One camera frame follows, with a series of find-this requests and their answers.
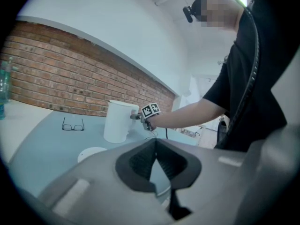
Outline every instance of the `person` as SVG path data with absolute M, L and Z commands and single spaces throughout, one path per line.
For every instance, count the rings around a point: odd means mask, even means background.
M 299 46 L 296 22 L 288 22 L 293 11 L 288 0 L 253 0 L 249 4 L 260 37 L 260 68 L 252 97 L 226 142 L 215 148 L 247 151 L 253 141 L 265 139 L 286 124 L 271 88 L 282 75 Z M 235 0 L 195 0 L 196 19 L 207 27 L 236 31 L 227 61 L 205 96 L 174 112 L 150 117 L 151 127 L 184 128 L 213 120 L 225 112 L 235 115 L 246 88 L 255 54 L 254 28 Z

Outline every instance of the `eyeglasses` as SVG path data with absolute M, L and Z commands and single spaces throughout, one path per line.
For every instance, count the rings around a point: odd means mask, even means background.
M 74 127 L 72 127 L 70 124 L 64 124 L 65 119 L 66 119 L 66 117 L 64 118 L 64 120 L 62 122 L 62 127 L 61 127 L 62 130 L 65 130 L 65 131 L 74 130 L 74 131 L 77 131 L 77 132 L 80 132 L 80 131 L 84 130 L 84 123 L 83 123 L 83 119 L 82 118 L 81 118 L 82 126 L 81 125 L 75 125 Z

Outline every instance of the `white kettle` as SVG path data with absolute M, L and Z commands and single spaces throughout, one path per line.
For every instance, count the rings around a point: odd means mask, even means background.
M 137 114 L 138 111 L 138 105 L 110 100 L 105 119 L 104 139 L 110 143 L 124 142 L 129 130 L 135 124 L 135 120 L 131 119 L 130 116 Z

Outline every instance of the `table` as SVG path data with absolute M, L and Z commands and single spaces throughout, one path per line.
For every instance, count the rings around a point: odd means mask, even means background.
M 85 130 L 63 131 L 61 125 L 64 117 L 65 122 L 71 125 L 80 125 L 82 118 Z M 97 146 L 113 149 L 152 136 L 137 121 L 125 142 L 113 144 L 103 138 L 104 125 L 104 117 L 57 111 L 50 113 L 28 134 L 8 164 L 13 181 L 37 197 L 51 181 L 77 164 L 78 154 L 82 150 Z M 158 138 L 165 138 L 164 128 L 155 131 Z M 196 139 L 171 129 L 168 129 L 168 137 L 189 145 L 197 144 Z M 156 184 L 158 194 L 169 187 L 169 180 L 157 161 L 153 165 L 150 181 Z

